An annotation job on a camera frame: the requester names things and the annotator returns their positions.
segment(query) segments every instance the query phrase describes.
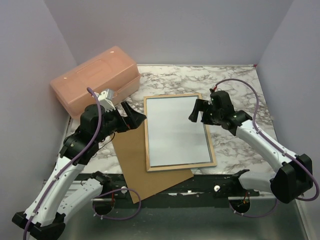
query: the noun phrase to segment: whiteboard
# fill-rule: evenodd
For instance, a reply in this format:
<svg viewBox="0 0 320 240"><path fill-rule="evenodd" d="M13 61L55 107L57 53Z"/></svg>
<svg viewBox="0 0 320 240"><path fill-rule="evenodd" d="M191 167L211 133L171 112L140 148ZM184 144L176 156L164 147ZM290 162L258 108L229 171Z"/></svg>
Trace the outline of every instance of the whiteboard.
<svg viewBox="0 0 320 240"><path fill-rule="evenodd" d="M208 126L188 117L199 93L144 98L147 171L216 166Z"/></svg>

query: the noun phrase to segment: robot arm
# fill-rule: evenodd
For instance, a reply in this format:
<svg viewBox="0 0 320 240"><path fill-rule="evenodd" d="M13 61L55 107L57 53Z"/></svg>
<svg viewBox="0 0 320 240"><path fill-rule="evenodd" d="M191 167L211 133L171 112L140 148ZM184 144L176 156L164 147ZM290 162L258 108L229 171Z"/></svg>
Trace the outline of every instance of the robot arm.
<svg viewBox="0 0 320 240"><path fill-rule="evenodd" d="M196 122L199 112L201 121L206 125L217 125L228 130L234 136L247 142L273 168L276 173L255 173L240 171L237 180L242 188L270 192L283 203L289 203L313 186L310 176L286 154L295 156L311 174L312 161L303 154L297 155L272 139L243 110L235 111L230 96L226 91L210 90L210 101L197 99L189 120Z"/></svg>
<svg viewBox="0 0 320 240"><path fill-rule="evenodd" d="M126 102L121 105L127 114L122 117L112 104L113 91L107 89L102 93L95 93L101 107L101 126L93 143L84 154L70 164L92 140L98 126L98 108L96 104L85 108L80 117L80 126L75 133L68 136L60 151L55 168L34 202L23 212L17 212L12 221L20 228L30 232L37 240L57 240L66 222L83 207L88 201L103 192L113 189L111 180L101 172L95 172L90 179L64 199L69 187L90 161L91 157L99 150L99 143L113 133L122 133L136 129L146 119L146 116L134 111ZM44 197L40 208L34 213L37 204Z"/></svg>

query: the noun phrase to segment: pink plastic container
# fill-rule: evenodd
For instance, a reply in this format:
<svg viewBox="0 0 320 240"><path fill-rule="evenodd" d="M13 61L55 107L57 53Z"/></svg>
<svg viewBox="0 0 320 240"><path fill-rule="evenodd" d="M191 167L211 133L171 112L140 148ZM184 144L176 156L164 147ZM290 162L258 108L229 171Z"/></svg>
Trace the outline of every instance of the pink plastic container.
<svg viewBox="0 0 320 240"><path fill-rule="evenodd" d="M78 119L86 106L95 103L87 87L96 93L114 90L112 102L116 105L139 89L140 74L137 63L114 46L52 80L50 85L70 116Z"/></svg>

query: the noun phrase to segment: marble tabletop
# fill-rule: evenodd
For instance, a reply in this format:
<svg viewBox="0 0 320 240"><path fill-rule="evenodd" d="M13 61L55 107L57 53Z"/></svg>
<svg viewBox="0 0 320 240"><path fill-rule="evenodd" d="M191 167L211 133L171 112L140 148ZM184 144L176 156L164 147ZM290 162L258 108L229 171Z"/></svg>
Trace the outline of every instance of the marble tabletop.
<svg viewBox="0 0 320 240"><path fill-rule="evenodd" d="M140 88L126 99L136 111L144 112L144 96L201 93L203 99L209 99L209 88L215 83L223 79L238 78L251 84L257 91L260 100L257 123L276 139L271 116L253 66L141 65L138 68L141 73ZM247 86L240 82L229 81L219 87L229 93L235 110L253 114L256 99ZM77 120L71 121L66 134L73 133L78 125ZM192 169L194 174L234 174L242 169L262 173L273 171L270 165L243 140L220 126L210 126L209 129L217 166ZM103 148L91 159L82 173L101 171L106 174L121 174L122 170L112 143L105 146L101 143L100 147Z"/></svg>

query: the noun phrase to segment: wall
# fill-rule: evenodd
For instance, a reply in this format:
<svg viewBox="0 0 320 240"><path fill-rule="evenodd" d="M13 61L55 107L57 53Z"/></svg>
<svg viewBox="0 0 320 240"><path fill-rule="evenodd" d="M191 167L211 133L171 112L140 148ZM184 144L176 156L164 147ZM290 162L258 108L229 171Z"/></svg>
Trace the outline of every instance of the wall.
<svg viewBox="0 0 320 240"><path fill-rule="evenodd" d="M293 0L44 0L77 63L257 64Z"/></svg>
<svg viewBox="0 0 320 240"><path fill-rule="evenodd" d="M257 67L280 143L313 160L320 182L320 1L295 0ZM320 201L308 202L320 226ZM320 228L316 228L320 239Z"/></svg>
<svg viewBox="0 0 320 240"><path fill-rule="evenodd" d="M0 238L36 198L57 158L67 113L49 82L76 62L42 0L0 1Z"/></svg>

